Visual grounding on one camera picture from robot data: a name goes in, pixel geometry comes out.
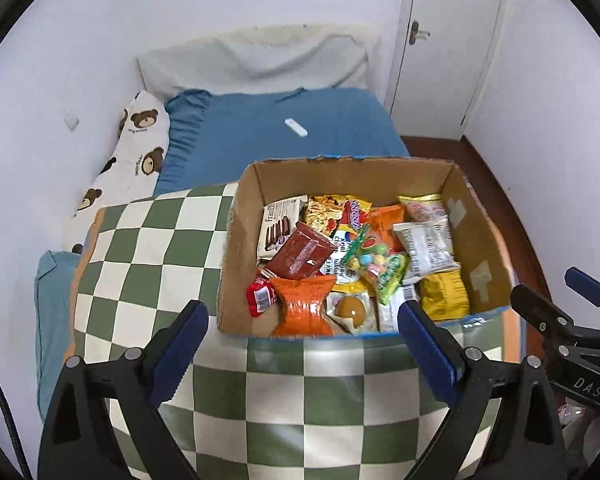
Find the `cartoon bear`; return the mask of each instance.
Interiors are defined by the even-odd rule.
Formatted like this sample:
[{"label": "cartoon bear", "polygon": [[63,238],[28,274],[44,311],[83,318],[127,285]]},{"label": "cartoon bear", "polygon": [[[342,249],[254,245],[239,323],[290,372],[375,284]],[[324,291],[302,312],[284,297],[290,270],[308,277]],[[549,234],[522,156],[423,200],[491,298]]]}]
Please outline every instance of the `cartoon bear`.
[{"label": "cartoon bear", "polygon": [[164,149],[158,147],[154,148],[153,151],[150,151],[144,156],[142,163],[140,166],[142,167],[142,172],[145,175],[151,175],[154,171],[160,173],[162,169],[162,154],[164,153]]},{"label": "cartoon bear", "polygon": [[107,163],[104,165],[104,168],[102,168],[102,171],[100,172],[100,174],[103,174],[105,171],[109,171],[111,169],[111,167],[117,162],[118,160],[112,156]]},{"label": "cartoon bear", "polygon": [[158,120],[158,110],[145,110],[131,116],[131,122],[136,128],[148,128],[153,126],[155,121]]},{"label": "cartoon bear", "polygon": [[120,136],[122,135],[122,130],[125,129],[125,123],[126,123],[126,118],[129,117],[129,112],[126,111],[125,108],[125,114],[122,117],[122,119],[120,119],[120,124],[118,125],[118,138],[120,138]]},{"label": "cartoon bear", "polygon": [[80,205],[78,206],[78,211],[82,211],[83,209],[87,209],[89,206],[92,206],[96,199],[100,198],[101,196],[101,189],[93,189],[93,187],[90,187],[87,190],[87,193],[85,193],[82,202],[80,202]]}]

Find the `cardboard box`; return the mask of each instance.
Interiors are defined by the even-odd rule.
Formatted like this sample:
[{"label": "cardboard box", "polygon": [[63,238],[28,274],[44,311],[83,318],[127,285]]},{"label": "cardboard box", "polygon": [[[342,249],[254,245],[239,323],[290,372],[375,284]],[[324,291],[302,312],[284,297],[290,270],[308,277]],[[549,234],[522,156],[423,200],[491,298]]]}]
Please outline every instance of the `cardboard box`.
[{"label": "cardboard box", "polygon": [[491,221],[456,164],[415,157],[268,160],[251,164],[238,182],[218,293],[221,332],[268,336],[280,322],[279,305],[252,318],[245,296],[256,277],[264,206],[290,196],[332,193],[354,194],[374,206],[395,204],[398,195],[440,193],[472,313],[509,304],[508,256],[501,254]]}]

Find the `black cable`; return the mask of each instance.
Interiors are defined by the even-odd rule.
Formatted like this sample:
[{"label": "black cable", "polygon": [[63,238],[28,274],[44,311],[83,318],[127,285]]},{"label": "black cable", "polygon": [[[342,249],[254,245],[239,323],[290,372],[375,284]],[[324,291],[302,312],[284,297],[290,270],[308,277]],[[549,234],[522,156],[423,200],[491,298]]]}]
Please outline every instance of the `black cable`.
[{"label": "black cable", "polygon": [[31,476],[31,471],[29,470],[29,464],[27,464],[27,459],[24,456],[24,450],[22,449],[22,443],[20,442],[20,437],[18,436],[18,430],[16,429],[16,424],[13,420],[13,415],[11,415],[11,410],[9,409],[9,404],[7,402],[6,397],[4,396],[4,392],[0,387],[0,409],[2,410],[2,416],[4,417],[4,422],[7,425],[7,429],[9,430],[9,436],[11,437],[11,444],[13,445],[13,450],[16,453],[16,458],[18,459],[18,464],[20,464],[20,470],[22,471],[22,476],[24,476],[25,480],[33,480]]}]

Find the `door handle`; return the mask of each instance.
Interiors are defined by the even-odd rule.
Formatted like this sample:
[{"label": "door handle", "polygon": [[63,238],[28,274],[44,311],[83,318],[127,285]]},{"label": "door handle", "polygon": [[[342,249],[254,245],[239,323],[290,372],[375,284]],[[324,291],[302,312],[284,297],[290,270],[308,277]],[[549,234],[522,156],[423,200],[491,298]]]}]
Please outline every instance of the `door handle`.
[{"label": "door handle", "polygon": [[431,35],[426,30],[420,30],[420,23],[418,20],[411,22],[411,32],[409,33],[409,44],[415,44],[416,40],[426,40]]}]

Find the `blue gripper pad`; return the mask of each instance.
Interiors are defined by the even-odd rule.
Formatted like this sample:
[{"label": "blue gripper pad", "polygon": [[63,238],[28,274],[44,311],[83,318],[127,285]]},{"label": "blue gripper pad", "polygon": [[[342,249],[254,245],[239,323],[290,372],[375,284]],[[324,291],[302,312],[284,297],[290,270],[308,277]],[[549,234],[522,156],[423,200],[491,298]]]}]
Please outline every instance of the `blue gripper pad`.
[{"label": "blue gripper pad", "polygon": [[398,310],[398,331],[436,399],[452,408],[461,377],[407,301]]},{"label": "blue gripper pad", "polygon": [[149,373],[152,389],[149,402],[156,408],[170,400],[205,337],[209,325],[209,314],[201,301],[191,300],[168,328],[158,331],[146,350],[157,349],[158,355],[151,359]]},{"label": "blue gripper pad", "polygon": [[586,272],[577,267],[570,267],[564,273],[564,283],[589,303],[600,306],[600,282]]}]

